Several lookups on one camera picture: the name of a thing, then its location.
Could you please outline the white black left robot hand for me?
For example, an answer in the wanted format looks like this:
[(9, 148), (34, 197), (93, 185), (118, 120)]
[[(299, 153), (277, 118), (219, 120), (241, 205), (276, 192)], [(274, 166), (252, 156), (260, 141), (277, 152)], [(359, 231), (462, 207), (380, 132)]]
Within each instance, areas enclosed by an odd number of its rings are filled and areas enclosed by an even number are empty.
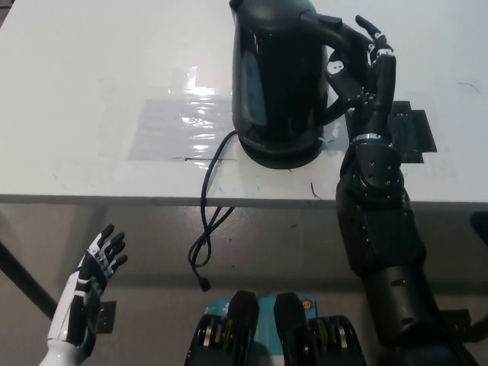
[(91, 242), (62, 292), (47, 338), (81, 347), (96, 339), (101, 297), (127, 261), (125, 234), (107, 225)]

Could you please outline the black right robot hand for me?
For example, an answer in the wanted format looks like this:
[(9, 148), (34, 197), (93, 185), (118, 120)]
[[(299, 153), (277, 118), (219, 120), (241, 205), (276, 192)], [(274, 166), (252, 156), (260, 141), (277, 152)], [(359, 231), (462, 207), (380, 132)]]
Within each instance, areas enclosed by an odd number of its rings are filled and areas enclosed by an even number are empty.
[(365, 56), (364, 70), (354, 74), (352, 64), (335, 51), (326, 67), (326, 79), (338, 95), (338, 103), (351, 112), (350, 142), (385, 140), (392, 143), (388, 126), (396, 86), (397, 58), (386, 35), (369, 20), (355, 16), (359, 27), (368, 35), (360, 35)]

